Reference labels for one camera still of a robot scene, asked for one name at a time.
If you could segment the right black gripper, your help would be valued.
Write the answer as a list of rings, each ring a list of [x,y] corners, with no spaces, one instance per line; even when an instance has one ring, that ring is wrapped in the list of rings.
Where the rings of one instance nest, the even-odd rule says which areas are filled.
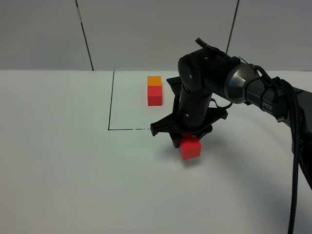
[[[173,112],[151,124],[152,135],[168,133],[175,148],[179,148],[186,135],[203,137],[212,131],[214,122],[228,115],[228,106],[211,108],[211,101],[216,102],[208,91],[181,90],[174,99]]]

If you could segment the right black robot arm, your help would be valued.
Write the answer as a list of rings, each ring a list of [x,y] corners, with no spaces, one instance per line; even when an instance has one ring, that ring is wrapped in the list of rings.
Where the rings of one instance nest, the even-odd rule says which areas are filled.
[[[259,66],[200,49],[179,59],[178,73],[167,80],[175,95],[172,113],[150,126],[153,135],[169,133],[175,147],[184,134],[202,138],[214,122],[227,117],[226,107],[209,106],[212,94],[233,104],[253,104],[277,121],[291,123],[286,84],[268,79]]]

